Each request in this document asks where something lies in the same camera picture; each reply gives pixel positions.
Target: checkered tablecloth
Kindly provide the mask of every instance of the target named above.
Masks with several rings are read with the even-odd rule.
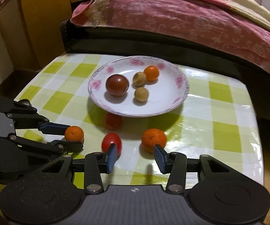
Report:
[[[17,96],[29,99],[38,113],[51,122],[78,125],[85,134],[84,148],[74,158],[101,151],[101,142],[109,132],[104,127],[106,112],[88,96],[90,76],[103,64],[120,56],[65,54],[44,68]],[[122,153],[110,175],[102,175],[103,183],[121,185],[162,184],[162,175],[153,155],[140,147],[145,130],[165,131],[166,151],[177,151],[188,158],[209,154],[239,172],[263,184],[262,149],[256,117],[248,91],[236,79],[180,66],[190,91],[177,109],[149,118],[123,118],[116,131],[122,139]],[[44,135],[37,130],[17,130],[17,134],[43,143],[62,136]],[[74,184],[83,188],[83,173],[77,173]],[[187,175],[186,187],[197,183],[197,174]]]

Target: pink floral pattern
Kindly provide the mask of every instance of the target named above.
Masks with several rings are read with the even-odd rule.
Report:
[[[102,81],[100,79],[91,81],[92,87],[97,91],[100,89],[101,84],[102,84]]]
[[[114,67],[108,66],[107,69],[106,69],[106,71],[107,71],[108,74],[111,74],[111,73],[114,72]]]
[[[181,97],[176,98],[176,99],[174,100],[173,104],[177,103],[177,102],[180,101],[180,100],[181,100]]]
[[[159,70],[163,70],[165,68],[164,63],[158,63],[156,66]]]
[[[181,74],[179,74],[175,78],[175,82],[176,82],[178,89],[180,89],[182,87],[184,80],[185,80],[185,77],[184,77],[184,75],[181,75]]]
[[[130,60],[130,64],[132,65],[132,66],[143,66],[144,65],[144,62],[143,61],[140,61],[139,59],[136,59],[136,58],[132,58],[131,60]]]

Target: plate rim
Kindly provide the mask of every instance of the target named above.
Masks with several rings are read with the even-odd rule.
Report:
[[[105,107],[103,107],[101,104],[97,103],[95,98],[92,97],[93,93],[92,93],[92,90],[90,89],[90,81],[93,80],[93,78],[95,77],[95,74],[97,74],[98,71],[100,71],[101,69],[103,69],[104,67],[106,67],[108,64],[110,63],[113,63],[115,61],[120,61],[122,59],[126,59],[126,58],[134,58],[134,57],[144,57],[144,58],[155,58],[155,59],[158,59],[158,60],[162,60],[162,61],[165,61],[169,64],[171,64],[174,68],[176,68],[180,74],[182,74],[185,78],[185,82],[187,83],[187,86],[188,86],[188,90],[187,90],[187,93],[183,95],[182,97],[182,100],[180,101],[179,104],[177,104],[175,107],[173,108],[169,108],[169,109],[166,109],[164,111],[161,111],[161,112],[157,112],[157,113],[153,113],[153,114],[144,114],[144,115],[139,115],[139,114],[135,114],[135,115],[132,115],[132,114],[124,114],[124,113],[121,113],[121,112],[117,112],[117,111],[114,111],[112,110],[111,108],[109,109],[106,109]],[[127,56],[127,57],[122,57],[122,58],[118,58],[118,59],[115,59],[115,60],[112,60],[110,62],[107,62],[105,63],[104,65],[100,66],[97,70],[95,70],[95,72],[91,75],[89,81],[88,81],[88,86],[87,86],[87,90],[88,90],[88,93],[89,93],[89,97],[90,99],[94,102],[94,104],[96,104],[98,107],[100,107],[101,109],[105,110],[106,112],[108,113],[112,113],[112,114],[115,114],[115,115],[118,115],[118,116],[122,116],[122,117],[130,117],[130,118],[146,118],[146,117],[153,117],[153,116],[159,116],[159,115],[162,115],[162,114],[165,114],[165,113],[168,113],[168,112],[171,112],[173,111],[174,109],[178,108],[180,105],[183,104],[183,102],[186,100],[188,94],[189,94],[189,82],[188,82],[188,79],[185,75],[185,73],[180,69],[178,68],[175,64],[167,61],[167,60],[164,60],[162,58],[157,58],[157,57],[151,57],[151,56],[143,56],[143,55],[136,55],[136,56]]]

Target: wooden furniture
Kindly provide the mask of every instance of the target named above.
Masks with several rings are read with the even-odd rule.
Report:
[[[0,31],[14,69],[36,71],[65,52],[60,24],[79,1],[6,0],[1,5]]]

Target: orange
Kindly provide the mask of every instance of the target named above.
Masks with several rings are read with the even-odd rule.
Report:
[[[110,130],[115,130],[118,129],[122,124],[122,117],[112,114],[112,113],[107,113],[105,116],[105,126],[107,129]]]
[[[148,66],[143,72],[146,75],[147,81],[154,81],[159,77],[159,70],[156,66]]]
[[[159,129],[149,129],[144,132],[141,138],[141,145],[150,153],[154,152],[154,146],[156,144],[161,145],[162,148],[165,147],[167,138],[162,130]]]
[[[65,137],[65,140],[67,140],[67,141],[83,142],[84,132],[78,126],[70,126],[65,130],[64,137]]]

